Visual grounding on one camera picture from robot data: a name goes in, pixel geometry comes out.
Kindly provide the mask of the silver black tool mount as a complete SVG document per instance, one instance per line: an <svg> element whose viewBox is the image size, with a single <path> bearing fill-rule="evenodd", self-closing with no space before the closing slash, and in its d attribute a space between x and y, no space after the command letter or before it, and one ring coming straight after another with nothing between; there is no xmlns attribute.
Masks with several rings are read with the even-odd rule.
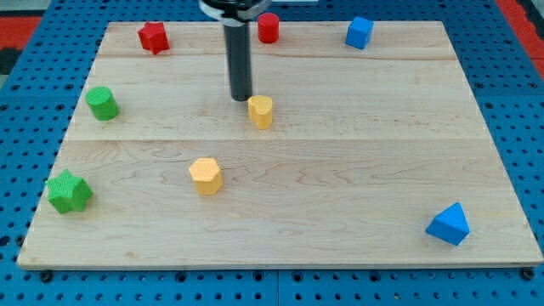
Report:
<svg viewBox="0 0 544 306"><path fill-rule="evenodd" d="M201 11L218 20L249 21L264 12L271 0L199 0Z"/></svg>

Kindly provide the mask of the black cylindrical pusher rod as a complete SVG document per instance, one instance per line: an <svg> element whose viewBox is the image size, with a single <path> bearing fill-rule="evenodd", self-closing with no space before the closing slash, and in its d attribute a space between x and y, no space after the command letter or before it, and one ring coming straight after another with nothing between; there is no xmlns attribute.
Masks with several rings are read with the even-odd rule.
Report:
<svg viewBox="0 0 544 306"><path fill-rule="evenodd" d="M252 96L250 26L224 26L231 98L246 101Z"/></svg>

